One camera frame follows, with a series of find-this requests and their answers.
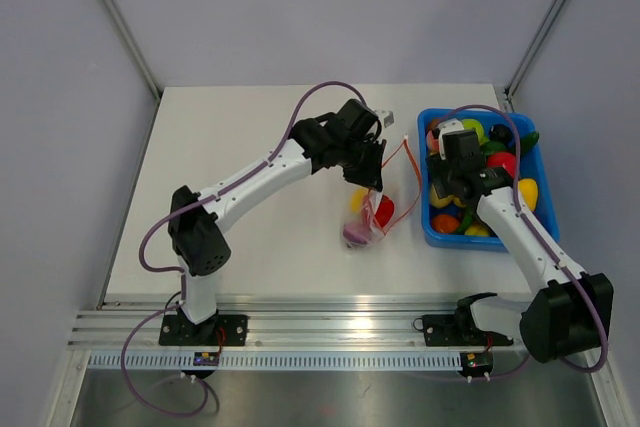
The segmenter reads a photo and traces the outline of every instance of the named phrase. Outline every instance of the gray wall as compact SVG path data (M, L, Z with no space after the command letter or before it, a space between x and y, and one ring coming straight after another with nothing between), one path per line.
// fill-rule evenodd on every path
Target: gray wall
M640 398L639 34L639 0L572 0L516 93L516 108L533 117L542 132L562 244L587 270L613 281L611 343L635 400Z
M37 425L153 114L96 0L0 0L0 423Z
M551 0L118 0L167 85L505 83Z

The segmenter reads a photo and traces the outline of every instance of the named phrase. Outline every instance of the gray floor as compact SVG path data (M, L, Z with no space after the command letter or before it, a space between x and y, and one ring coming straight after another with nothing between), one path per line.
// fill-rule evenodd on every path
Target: gray floor
M502 370L517 359L498 357ZM132 372L141 392L171 375ZM89 371L74 426L604 426L589 376L559 362L529 367L489 384L448 382L454 373L216 372L207 379L220 400L191 419L175 420L131 402L119 371ZM164 384L147 398L165 409L196 407L200 388Z

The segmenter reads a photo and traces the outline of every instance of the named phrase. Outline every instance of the blue plastic basket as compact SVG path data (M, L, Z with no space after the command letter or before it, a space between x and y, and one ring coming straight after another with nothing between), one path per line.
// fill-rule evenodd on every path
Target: blue plastic basket
M450 109L427 109L420 113L418 116L418 138L420 141L420 171L422 172L422 178L424 179L422 187L422 228L424 230L425 238L429 245L434 247L444 247L450 249L471 249L471 250L489 250L496 252L505 252L506 249L502 244L502 241L497 237L476 237L470 235L451 235L441 234L431 228L431 218L438 214L456 214L459 210L453 203L449 204L444 209L436 209L429 204L429 187L431 185L429 179L429 173L427 172L427 143L426 132L427 125L432 119L442 117L449 113ZM527 135L535 130L533 121L521 114L510 114L511 119L518 128L520 136ZM492 125L503 124L506 122L502 117L493 112L483 111L464 111L456 114L457 119L476 119L484 127L485 132L489 132ZM544 173L544 166L542 164L542 155L540 154L540 148L536 145L535 148L525 155L520 162L520 175L521 178L531 178L538 184L538 204L534 214L549 232L551 237L555 241L558 241L560 232L558 231L558 222L556 220L556 214L553 210L553 203L551 202L551 193L549 192L549 185L547 184L547 177Z

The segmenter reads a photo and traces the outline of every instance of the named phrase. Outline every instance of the plastic bag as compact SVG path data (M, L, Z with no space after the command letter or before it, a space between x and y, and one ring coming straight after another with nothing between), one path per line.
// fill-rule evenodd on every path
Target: plastic bag
M384 169L388 163L404 149L411 162L418 182L418 194L411 205L400 211L394 202L393 189L385 188L383 192L357 189L349 202L349 214L342 224L342 239L349 248L363 248L380 242L395 227L398 222L407 217L420 200L422 191L422 176L418 164L409 149L409 141L405 135L401 144L382 163Z

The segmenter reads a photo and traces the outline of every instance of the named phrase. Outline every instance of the metal grille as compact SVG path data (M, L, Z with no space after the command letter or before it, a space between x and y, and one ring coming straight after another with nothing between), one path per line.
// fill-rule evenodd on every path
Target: metal grille
M133 370L457 371L455 352L225 352L217 367L193 365L194 352L129 352ZM120 352L96 351L90 369L120 368Z

